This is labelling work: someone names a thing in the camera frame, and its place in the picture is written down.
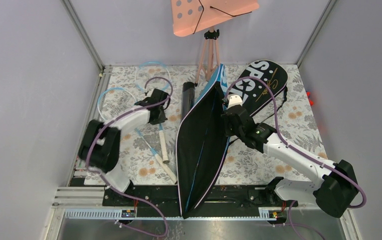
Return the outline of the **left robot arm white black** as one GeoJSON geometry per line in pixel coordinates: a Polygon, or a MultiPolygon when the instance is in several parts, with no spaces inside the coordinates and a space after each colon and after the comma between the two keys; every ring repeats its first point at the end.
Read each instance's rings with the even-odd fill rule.
{"type": "Polygon", "coordinates": [[[114,198],[123,206],[133,201],[134,193],[129,189],[132,181],[119,164],[121,139],[143,125],[163,123],[164,104],[169,102],[170,95],[157,88],[143,100],[121,87],[108,89],[98,99],[102,120],[89,121],[78,157],[90,172],[102,174],[108,185],[116,189],[114,198]]]}

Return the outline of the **blue racket white grip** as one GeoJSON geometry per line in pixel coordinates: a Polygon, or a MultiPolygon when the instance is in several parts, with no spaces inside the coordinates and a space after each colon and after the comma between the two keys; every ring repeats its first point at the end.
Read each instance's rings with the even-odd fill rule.
{"type": "MultiPolygon", "coordinates": [[[[149,90],[153,88],[161,89],[162,91],[166,91],[169,88],[169,84],[163,80],[155,79],[148,84],[148,88],[145,88],[144,85],[146,81],[152,77],[163,77],[168,80],[171,80],[171,74],[167,68],[167,66],[159,61],[147,61],[140,64],[135,71],[135,85],[139,89],[140,92],[147,94],[149,90]]],[[[160,138],[160,146],[162,152],[163,163],[168,164],[170,162],[168,157],[167,145],[164,135],[164,129],[162,124],[159,124],[159,138],[160,138]]]]}

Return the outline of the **blue racket bag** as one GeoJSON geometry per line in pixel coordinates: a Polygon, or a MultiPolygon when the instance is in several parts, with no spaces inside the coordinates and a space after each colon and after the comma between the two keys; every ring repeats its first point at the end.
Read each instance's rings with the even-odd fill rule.
{"type": "Polygon", "coordinates": [[[178,197],[180,215],[185,219],[209,195],[225,162],[229,137],[221,115],[227,88],[225,66],[221,64],[181,120],[177,132],[178,197]]]}

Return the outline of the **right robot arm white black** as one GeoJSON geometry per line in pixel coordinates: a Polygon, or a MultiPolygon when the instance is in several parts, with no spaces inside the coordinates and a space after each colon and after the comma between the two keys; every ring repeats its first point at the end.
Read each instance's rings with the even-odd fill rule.
{"type": "Polygon", "coordinates": [[[227,136],[237,136],[250,149],[290,165],[307,181],[275,177],[267,186],[266,201],[273,206],[283,201],[317,205],[326,214],[340,218],[360,192],[353,166],[345,161],[323,159],[281,138],[279,131],[265,123],[255,123],[241,105],[221,116],[227,136]]]}

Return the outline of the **black sport racket bag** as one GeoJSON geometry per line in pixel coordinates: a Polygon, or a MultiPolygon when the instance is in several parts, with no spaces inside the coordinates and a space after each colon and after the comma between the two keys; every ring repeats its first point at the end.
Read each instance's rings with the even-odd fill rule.
{"type": "Polygon", "coordinates": [[[230,92],[241,96],[243,107],[252,117],[272,102],[268,90],[259,80],[268,85],[275,97],[282,97],[282,101],[276,103],[278,109],[287,101],[288,74],[275,62],[264,59],[253,61],[238,78],[243,80],[233,84],[230,92]]]}

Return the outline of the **black shuttlecock tube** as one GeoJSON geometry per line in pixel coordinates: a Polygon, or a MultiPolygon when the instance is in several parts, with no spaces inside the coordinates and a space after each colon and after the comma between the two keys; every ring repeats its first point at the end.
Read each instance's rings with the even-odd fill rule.
{"type": "Polygon", "coordinates": [[[181,121],[194,106],[195,101],[195,84],[188,81],[182,87],[182,103],[181,103],[181,121]]]}

